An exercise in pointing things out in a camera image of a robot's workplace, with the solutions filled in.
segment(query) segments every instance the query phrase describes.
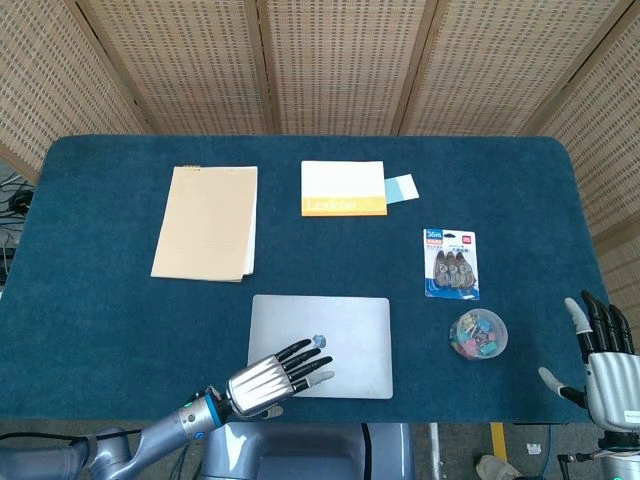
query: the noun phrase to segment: silver laptop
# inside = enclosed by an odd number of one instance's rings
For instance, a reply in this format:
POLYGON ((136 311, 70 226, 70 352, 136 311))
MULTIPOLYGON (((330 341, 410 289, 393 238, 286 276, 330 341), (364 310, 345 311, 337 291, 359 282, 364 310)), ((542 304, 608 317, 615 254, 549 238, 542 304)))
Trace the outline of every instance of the silver laptop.
POLYGON ((301 397, 376 398, 393 396, 389 300, 364 297, 253 297, 247 364, 304 338, 324 336, 320 356, 333 362, 320 372, 335 377, 301 397))

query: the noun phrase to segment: woven partition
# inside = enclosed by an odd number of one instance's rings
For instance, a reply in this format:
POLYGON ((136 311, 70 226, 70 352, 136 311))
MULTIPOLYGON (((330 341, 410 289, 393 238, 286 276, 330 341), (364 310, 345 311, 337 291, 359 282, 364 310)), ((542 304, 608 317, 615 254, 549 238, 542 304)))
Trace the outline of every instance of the woven partition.
POLYGON ((258 3, 283 133, 392 133, 419 26, 432 2, 258 3))
POLYGON ((59 137, 144 131, 70 7, 0 5, 0 156, 31 181, 59 137))
POLYGON ((541 132, 569 150, 611 301, 640 343, 640 5, 567 86, 541 132))
POLYGON ((269 130, 264 62, 254 48, 260 45, 255 2, 79 4, 159 132, 269 130))
POLYGON ((518 134, 616 3, 441 1, 401 133, 518 134))
POLYGON ((640 236, 600 255, 600 267, 611 302, 629 319, 640 351, 640 236))
POLYGON ((569 149, 594 236, 640 212, 639 89, 636 16, 541 131, 569 149))

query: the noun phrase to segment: robot finger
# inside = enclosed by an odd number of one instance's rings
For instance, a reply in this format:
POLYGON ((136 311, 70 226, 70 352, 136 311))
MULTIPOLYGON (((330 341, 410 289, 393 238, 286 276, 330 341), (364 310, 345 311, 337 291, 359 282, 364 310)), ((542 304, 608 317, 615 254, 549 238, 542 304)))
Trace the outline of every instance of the robot finger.
POLYGON ((586 290, 582 291, 582 300, 584 300, 589 312, 589 323, 593 329, 596 352, 606 352, 609 350, 608 334, 596 300, 586 290))
POLYGON ((279 362, 282 362, 282 360, 289 358, 298 350, 301 350, 310 344, 311 344, 311 339, 307 338, 306 340, 300 340, 299 342, 296 342, 293 345, 289 345, 284 350, 280 350, 278 353, 275 354, 276 360, 278 360, 279 362))
POLYGON ((314 360, 311 363, 307 363, 305 365, 302 365, 302 366, 296 368, 295 370, 292 370, 291 372, 289 372, 287 374, 287 376, 289 377, 289 381, 293 384, 293 382, 295 382, 296 380, 298 380, 298 379, 300 379, 302 377, 306 377, 311 372, 319 369, 320 367, 322 367, 323 365, 326 365, 327 363, 331 362, 332 360, 333 360, 333 358, 331 358, 331 357, 322 357, 322 358, 319 358, 318 360, 314 360))
POLYGON ((607 340, 609 341, 609 351, 610 352, 619 352, 620 348, 620 334, 618 332, 618 327, 614 323, 613 318, 609 314, 609 310, 607 306, 602 303, 600 300, 596 300, 596 305, 598 306, 598 311, 604 320, 604 324, 607 329, 607 340))
POLYGON ((609 305, 609 312, 613 318, 613 323, 616 325, 620 334, 620 349, 622 352, 634 354, 633 338, 631 336, 631 329, 629 328, 629 322, 626 317, 615 305, 609 305))
POLYGON ((293 391, 295 393, 301 392, 303 390, 306 390, 309 387, 313 387, 314 385, 322 383, 325 380, 329 380, 330 378, 333 378, 334 375, 335 375, 335 372, 333 371, 312 373, 307 377, 301 378, 300 380, 296 380, 295 382, 293 382, 293 385, 292 385, 293 391))
POLYGON ((567 387, 547 368, 538 368, 538 375, 540 375, 542 381, 552 392, 555 392, 558 396, 575 403, 580 408, 587 408, 586 395, 584 392, 572 387, 567 387))
POLYGON ((578 339, 578 345, 580 346, 580 352, 582 353, 582 361, 588 363, 589 355, 596 351, 593 330, 591 329, 589 320, 573 298, 565 298, 564 306, 569 312, 569 315, 571 315, 573 324, 576 327, 576 337, 578 339))
POLYGON ((312 348, 311 350, 307 350, 306 352, 302 352, 300 355, 296 355, 295 357, 290 358, 282 362, 282 368, 284 368, 285 372, 297 367, 303 362, 306 362, 311 357, 315 357, 321 352, 319 348, 312 348))

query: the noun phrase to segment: sticky note pad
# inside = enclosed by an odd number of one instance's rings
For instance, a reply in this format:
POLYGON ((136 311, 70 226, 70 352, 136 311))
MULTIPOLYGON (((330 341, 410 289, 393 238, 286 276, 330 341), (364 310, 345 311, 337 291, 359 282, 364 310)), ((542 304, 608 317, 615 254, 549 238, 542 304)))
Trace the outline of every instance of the sticky note pad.
POLYGON ((386 215, 382 162, 304 161, 302 216, 386 215))

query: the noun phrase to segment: notebook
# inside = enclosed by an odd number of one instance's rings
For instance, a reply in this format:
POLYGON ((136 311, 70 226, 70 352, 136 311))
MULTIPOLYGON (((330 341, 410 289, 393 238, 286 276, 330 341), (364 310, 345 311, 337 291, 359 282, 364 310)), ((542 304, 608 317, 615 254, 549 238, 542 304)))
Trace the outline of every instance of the notebook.
POLYGON ((318 371, 334 371, 335 376, 298 396, 375 399, 393 396, 389 300, 295 295, 253 297, 248 365, 298 340, 313 337, 324 340, 318 358, 333 357, 331 363, 318 371))
POLYGON ((253 273, 257 167, 175 167, 152 277, 237 282, 253 273))
POLYGON ((303 217, 386 215, 382 162, 304 161, 303 217))

